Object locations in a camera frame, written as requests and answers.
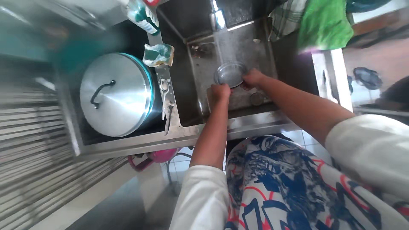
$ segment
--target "aluminum pot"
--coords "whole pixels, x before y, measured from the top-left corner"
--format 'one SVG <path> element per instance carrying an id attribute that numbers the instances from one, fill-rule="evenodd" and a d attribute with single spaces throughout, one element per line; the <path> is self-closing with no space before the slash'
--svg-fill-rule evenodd
<path id="1" fill-rule="evenodd" d="M 148 68 L 124 53 L 93 61 L 80 87 L 81 108 L 97 132 L 123 137 L 148 126 L 162 112 L 162 99 Z"/>

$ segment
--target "sink drain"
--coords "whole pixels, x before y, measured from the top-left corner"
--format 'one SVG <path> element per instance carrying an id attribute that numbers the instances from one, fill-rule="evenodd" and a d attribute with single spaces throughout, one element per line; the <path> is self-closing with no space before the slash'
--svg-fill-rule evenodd
<path id="1" fill-rule="evenodd" d="M 264 96 L 259 93 L 255 92 L 252 95 L 250 95 L 250 103 L 254 106 L 259 106 L 264 102 Z"/>

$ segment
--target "green towel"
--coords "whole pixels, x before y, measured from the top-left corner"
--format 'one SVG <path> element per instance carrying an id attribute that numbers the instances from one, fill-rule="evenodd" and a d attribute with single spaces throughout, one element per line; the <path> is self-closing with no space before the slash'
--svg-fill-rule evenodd
<path id="1" fill-rule="evenodd" d="M 345 7 L 345 0 L 310 0 L 301 20 L 299 50 L 345 47 L 354 34 L 346 18 Z"/>

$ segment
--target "forearm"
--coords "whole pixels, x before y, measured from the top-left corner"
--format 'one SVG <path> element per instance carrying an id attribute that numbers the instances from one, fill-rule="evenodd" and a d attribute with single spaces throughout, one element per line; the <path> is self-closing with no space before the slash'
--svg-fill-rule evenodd
<path id="1" fill-rule="evenodd" d="M 259 86 L 300 128 L 322 145 L 331 129 L 355 115 L 342 106 L 304 92 L 273 78 L 263 78 Z"/>
<path id="2" fill-rule="evenodd" d="M 196 143 L 190 166 L 208 165 L 222 169 L 227 139 L 228 105 L 229 98 L 226 98 L 216 102 L 212 108 Z"/>

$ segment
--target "green sponge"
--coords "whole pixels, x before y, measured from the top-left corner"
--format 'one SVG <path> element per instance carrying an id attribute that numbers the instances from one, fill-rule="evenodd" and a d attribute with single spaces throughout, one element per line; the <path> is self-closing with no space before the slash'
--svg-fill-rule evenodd
<path id="1" fill-rule="evenodd" d="M 143 62 L 149 67 L 156 67 L 160 64 L 172 66 L 174 51 L 175 48 L 168 44 L 158 44 L 154 46 L 145 44 Z"/>

